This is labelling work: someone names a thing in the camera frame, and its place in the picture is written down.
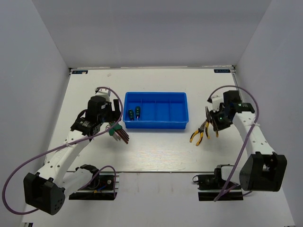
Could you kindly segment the yellow black short pliers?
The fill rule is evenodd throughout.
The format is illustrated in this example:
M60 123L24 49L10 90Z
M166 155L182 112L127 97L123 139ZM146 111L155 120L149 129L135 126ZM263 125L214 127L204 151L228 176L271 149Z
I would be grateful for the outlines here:
M208 139L210 139L210 135L209 135L209 125L210 125L210 122L208 120L205 121L205 134L206 134L206 137Z

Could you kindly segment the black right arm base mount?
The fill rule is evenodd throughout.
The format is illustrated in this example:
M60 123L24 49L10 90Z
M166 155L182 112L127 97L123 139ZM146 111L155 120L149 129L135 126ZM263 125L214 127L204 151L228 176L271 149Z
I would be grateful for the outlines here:
M198 186L199 201L213 201L221 191L225 181L217 181L214 174L195 175L192 178ZM222 195L218 201L242 201L243 194L240 186L234 187L230 192Z

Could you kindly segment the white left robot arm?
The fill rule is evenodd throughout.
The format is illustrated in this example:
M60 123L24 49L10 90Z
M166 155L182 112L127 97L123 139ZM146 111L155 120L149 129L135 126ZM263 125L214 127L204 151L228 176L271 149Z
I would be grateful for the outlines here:
M97 188L100 177L95 166L84 164L71 175L67 171L92 137L100 132L102 124L119 122L120 114L118 99L110 101L106 95L92 96L87 109L81 111L71 126L64 147L56 151L35 174L25 176L26 204L55 215L71 194L87 187Z

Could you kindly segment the green hex key set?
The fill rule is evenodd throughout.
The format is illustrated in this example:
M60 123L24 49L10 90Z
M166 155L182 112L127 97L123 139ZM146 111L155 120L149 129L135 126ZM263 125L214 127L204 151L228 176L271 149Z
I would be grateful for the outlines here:
M117 124L115 127L111 128L108 133L116 141L123 141L125 144L129 143L129 135L120 124Z

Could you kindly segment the yellow black long-nose pliers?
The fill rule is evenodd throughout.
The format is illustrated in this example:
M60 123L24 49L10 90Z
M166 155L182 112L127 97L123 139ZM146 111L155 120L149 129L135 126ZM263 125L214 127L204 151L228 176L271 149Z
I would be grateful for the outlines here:
M196 135L199 135L199 140L196 143L196 146L199 146L203 140L204 135L209 138L208 135L208 122L204 121L201 126L192 133L189 142L191 143Z

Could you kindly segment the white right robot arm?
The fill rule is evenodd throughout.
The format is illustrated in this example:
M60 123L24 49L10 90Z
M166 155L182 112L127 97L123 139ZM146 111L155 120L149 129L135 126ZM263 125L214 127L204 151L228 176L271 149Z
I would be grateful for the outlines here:
M211 96L207 100L212 110L214 131L219 132L234 125L238 130L248 159L243 166L220 165L220 173L214 176L218 188L226 188L231 182L245 191L277 192L285 175L287 159L277 154L255 122L257 112L250 103L241 100L237 90L224 92L223 96Z

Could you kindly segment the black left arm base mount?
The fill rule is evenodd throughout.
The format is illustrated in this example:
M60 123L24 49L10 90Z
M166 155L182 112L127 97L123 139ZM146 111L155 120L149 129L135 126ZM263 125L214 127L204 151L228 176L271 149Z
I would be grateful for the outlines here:
M69 196L71 201L114 201L119 187L119 175L99 174L94 186L89 185Z

